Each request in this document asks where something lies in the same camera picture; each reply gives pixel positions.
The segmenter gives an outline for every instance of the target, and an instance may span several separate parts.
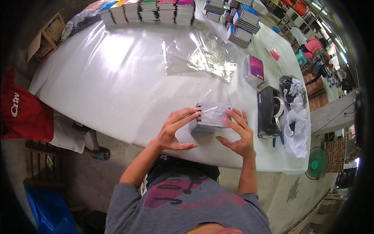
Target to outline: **white shorts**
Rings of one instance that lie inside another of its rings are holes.
[[[59,119],[58,115],[55,115],[53,118],[53,139],[49,143],[80,154],[85,149],[85,137],[83,133],[73,129],[71,125],[64,123]]]

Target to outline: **pink shirt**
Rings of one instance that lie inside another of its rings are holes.
[[[308,43],[305,44],[305,47],[312,52],[315,48],[318,48],[318,50],[322,49],[322,44],[319,42],[318,39],[315,37],[312,37]],[[313,54],[306,52],[304,53],[305,57],[308,59],[312,59]]]

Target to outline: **plastic stool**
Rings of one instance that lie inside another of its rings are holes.
[[[308,64],[308,60],[305,58],[305,55],[303,54],[301,49],[295,52],[295,56],[297,62],[299,63],[300,69],[303,69],[303,67],[305,67]]]
[[[276,33],[280,32],[280,30],[279,30],[279,28],[277,26],[273,26],[273,31],[276,32]]]

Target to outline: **tape roll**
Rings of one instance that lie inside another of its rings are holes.
[[[280,99],[279,97],[274,97],[274,100],[278,99],[279,100],[279,103],[280,103],[280,107],[279,107],[279,111],[273,115],[273,118],[278,118],[279,116],[282,115],[283,113],[283,110],[284,110],[284,102],[282,99]]]

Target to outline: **blue tarp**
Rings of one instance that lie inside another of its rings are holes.
[[[25,187],[25,192],[40,234],[80,234],[57,189]]]

